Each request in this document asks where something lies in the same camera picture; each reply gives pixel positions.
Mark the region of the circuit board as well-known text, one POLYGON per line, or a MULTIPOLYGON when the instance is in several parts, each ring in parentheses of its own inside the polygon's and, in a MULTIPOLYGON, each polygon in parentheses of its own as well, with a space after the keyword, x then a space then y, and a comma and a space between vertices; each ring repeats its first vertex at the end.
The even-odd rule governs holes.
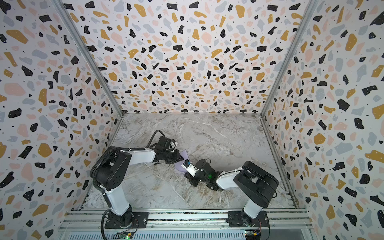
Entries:
POLYGON ((249 230, 245 231, 246 240, 260 240, 261 239, 261 231, 260 230, 249 230))
POLYGON ((134 238, 134 232, 118 232, 114 234, 113 240, 132 240, 134 238))

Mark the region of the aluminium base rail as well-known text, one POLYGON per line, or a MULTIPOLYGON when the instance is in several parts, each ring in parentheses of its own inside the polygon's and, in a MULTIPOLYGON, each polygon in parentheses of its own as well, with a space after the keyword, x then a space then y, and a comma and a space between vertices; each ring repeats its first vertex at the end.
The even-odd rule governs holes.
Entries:
POLYGON ((106 229, 103 210, 71 211, 59 228, 59 240, 113 240, 118 232, 134 232, 133 240, 245 240, 245 231, 260 230, 261 240, 315 240, 304 209, 266 209, 268 227, 231 228, 229 211, 239 209, 138 210, 148 212, 145 229, 106 229))

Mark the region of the lilac square paper sheet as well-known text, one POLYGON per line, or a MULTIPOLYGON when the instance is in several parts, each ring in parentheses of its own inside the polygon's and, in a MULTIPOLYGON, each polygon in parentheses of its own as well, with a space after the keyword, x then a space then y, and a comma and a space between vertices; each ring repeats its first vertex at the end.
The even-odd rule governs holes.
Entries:
POLYGON ((185 160, 188 160, 189 161, 189 156, 188 156, 188 153, 186 150, 180 152, 181 156, 183 157, 183 160, 177 162, 174 164, 175 166, 175 171, 178 173, 178 174, 185 174, 187 172, 186 169, 183 168, 183 163, 185 162, 185 160))

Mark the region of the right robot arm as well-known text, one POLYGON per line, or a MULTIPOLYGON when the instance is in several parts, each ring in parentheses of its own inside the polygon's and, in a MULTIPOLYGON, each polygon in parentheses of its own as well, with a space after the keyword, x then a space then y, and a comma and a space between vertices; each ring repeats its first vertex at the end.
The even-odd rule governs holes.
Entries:
POLYGON ((185 160, 182 168, 187 171, 185 178, 194 187, 204 183, 213 191, 239 188, 248 197, 242 210, 246 220, 254 220, 277 195, 279 186, 277 178, 250 161, 238 169, 227 172, 215 171, 206 159, 199 160, 195 165, 185 160))

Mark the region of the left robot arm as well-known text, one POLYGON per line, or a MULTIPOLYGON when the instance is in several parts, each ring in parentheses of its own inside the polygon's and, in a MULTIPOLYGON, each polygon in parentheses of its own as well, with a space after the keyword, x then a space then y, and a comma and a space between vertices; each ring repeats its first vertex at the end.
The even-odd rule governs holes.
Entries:
POLYGON ((99 190, 111 212, 123 216, 131 207, 125 197, 124 178, 130 165, 164 163, 173 165, 184 160, 176 141, 161 136, 155 144, 141 148, 111 146, 91 169, 95 189, 99 190))

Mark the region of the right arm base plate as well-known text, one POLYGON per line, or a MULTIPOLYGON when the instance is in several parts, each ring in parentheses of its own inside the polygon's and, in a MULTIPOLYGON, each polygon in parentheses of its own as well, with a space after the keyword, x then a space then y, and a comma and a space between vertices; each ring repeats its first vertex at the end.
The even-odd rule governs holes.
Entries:
POLYGON ((268 227, 269 219, 267 213, 262 210, 259 212, 256 218, 252 219, 244 213, 244 211, 229 211, 227 223, 231 228, 258 228, 258 227, 268 227))

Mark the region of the aluminium corner post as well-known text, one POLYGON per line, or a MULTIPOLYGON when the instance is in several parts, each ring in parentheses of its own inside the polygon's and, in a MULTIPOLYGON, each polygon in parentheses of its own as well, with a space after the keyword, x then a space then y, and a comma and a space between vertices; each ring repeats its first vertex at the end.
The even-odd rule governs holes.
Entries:
POLYGON ((285 72, 287 71, 288 69, 288 66, 292 60, 292 58, 294 57, 294 54, 297 50, 297 47, 300 43, 300 40, 305 32, 305 29, 307 27, 307 24, 310 20, 310 17, 312 16, 312 14, 314 13, 315 11, 315 8, 317 7, 317 4, 318 4, 319 1, 317 0, 310 0, 308 5, 307 5, 307 8, 306 10, 304 11, 304 15, 303 15, 303 19, 301 20, 301 23, 298 27, 298 30, 293 38, 293 41, 288 49, 288 52, 284 58, 284 61, 282 63, 282 66, 278 72, 278 75, 277 75, 277 78, 274 82, 274 84, 272 85, 271 87, 271 91, 268 95, 268 98, 266 100, 266 103, 262 109, 262 112, 260 114, 261 118, 263 118, 264 116, 267 115, 267 112, 268 112, 268 108, 269 106, 272 104, 272 101, 274 99, 274 94, 278 91, 278 87, 279 85, 282 83, 282 80, 283 80, 283 77, 285 75, 285 72))
POLYGON ((92 73, 94 73, 96 75, 96 77, 97 77, 99 83, 101 84, 101 87, 103 88, 106 96, 110 100, 111 105, 116 110, 118 116, 120 118, 122 118, 124 116, 123 111, 120 109, 120 106, 119 106, 117 100, 115 99, 115 97, 113 96, 112 91, 110 90, 108 84, 106 83, 100 69, 98 68, 97 64, 95 63, 94 59, 92 58, 86 44, 82 40, 81 35, 80 35, 79 31, 77 30, 75 24, 73 23, 73 20, 71 19, 69 13, 67 12, 63 2, 62 1, 52 1, 52 4, 53 4, 55 10, 57 11, 57 13, 59 14, 59 16, 61 17, 61 19, 63 20, 64 24, 66 25, 68 31, 72 35, 73 40, 77 44, 81 54, 84 56, 84 58, 85 58, 86 62, 88 63, 92 73))

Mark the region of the right aluminium corner post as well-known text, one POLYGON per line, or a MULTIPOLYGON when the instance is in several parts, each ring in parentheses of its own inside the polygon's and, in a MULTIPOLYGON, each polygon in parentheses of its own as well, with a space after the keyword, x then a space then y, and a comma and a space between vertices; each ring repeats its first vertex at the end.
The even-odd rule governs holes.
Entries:
POLYGON ((274 94, 278 91, 278 87, 279 85, 282 83, 282 80, 283 80, 283 77, 285 75, 285 72, 287 71, 288 69, 288 66, 292 60, 292 58, 294 57, 294 54, 297 50, 297 47, 300 43, 300 40, 305 32, 305 29, 307 27, 307 24, 310 20, 310 17, 312 16, 312 14, 314 13, 315 11, 315 8, 317 7, 317 4, 318 4, 319 1, 317 0, 310 0, 308 5, 307 5, 307 8, 306 10, 304 11, 304 15, 303 15, 303 19, 301 20, 301 23, 298 27, 298 30, 293 38, 293 41, 288 49, 288 52, 284 58, 284 61, 282 63, 282 66, 278 72, 278 75, 277 75, 277 78, 274 82, 274 84, 272 85, 271 87, 271 91, 268 95, 268 98, 266 100, 266 103, 262 109, 262 112, 260 114, 261 118, 263 118, 264 116, 267 115, 267 112, 268 112, 268 108, 269 106, 272 104, 272 101, 274 99, 274 94))

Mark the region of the left circuit board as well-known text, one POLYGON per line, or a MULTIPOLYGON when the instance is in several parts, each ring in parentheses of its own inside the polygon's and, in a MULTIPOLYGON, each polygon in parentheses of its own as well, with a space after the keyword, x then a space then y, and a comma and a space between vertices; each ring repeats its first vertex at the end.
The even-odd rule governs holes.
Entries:
POLYGON ((114 234, 113 240, 132 240, 134 238, 134 232, 118 232, 114 234))

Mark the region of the right circuit board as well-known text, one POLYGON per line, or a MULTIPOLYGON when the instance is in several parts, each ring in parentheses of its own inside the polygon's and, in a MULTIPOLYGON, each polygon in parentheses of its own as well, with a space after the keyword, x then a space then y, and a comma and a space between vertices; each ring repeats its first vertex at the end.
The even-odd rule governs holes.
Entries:
POLYGON ((249 230, 245 231, 246 240, 260 240, 261 239, 261 231, 260 230, 249 230))

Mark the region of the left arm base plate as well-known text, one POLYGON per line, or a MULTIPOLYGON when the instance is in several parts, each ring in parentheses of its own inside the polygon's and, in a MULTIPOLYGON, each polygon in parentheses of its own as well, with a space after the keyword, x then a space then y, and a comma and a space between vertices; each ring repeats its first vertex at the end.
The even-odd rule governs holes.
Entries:
POLYGON ((148 223, 148 212, 132 212, 123 216, 111 214, 108 222, 105 223, 106 229, 145 229, 148 223))

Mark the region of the left aluminium corner post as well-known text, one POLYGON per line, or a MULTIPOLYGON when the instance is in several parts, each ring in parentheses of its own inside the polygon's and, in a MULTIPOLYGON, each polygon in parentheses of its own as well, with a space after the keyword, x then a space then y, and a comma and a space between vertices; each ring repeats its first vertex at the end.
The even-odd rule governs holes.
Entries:
POLYGON ((119 106, 117 100, 115 99, 115 97, 113 96, 112 91, 110 90, 108 84, 106 83, 100 69, 98 68, 97 64, 95 63, 94 59, 92 58, 86 44, 82 40, 81 35, 80 35, 79 31, 77 30, 75 24, 73 23, 73 20, 71 19, 69 13, 67 12, 63 2, 62 1, 52 1, 52 4, 53 4, 55 10, 57 11, 57 13, 59 14, 59 16, 61 17, 61 19, 63 20, 64 24, 66 25, 68 31, 72 35, 73 40, 77 44, 81 54, 84 56, 84 58, 85 58, 86 62, 88 63, 92 73, 94 73, 96 75, 96 77, 97 77, 99 83, 101 84, 101 87, 103 88, 106 96, 110 100, 111 105, 116 110, 118 116, 120 118, 122 118, 124 116, 123 111, 120 109, 120 106, 119 106))

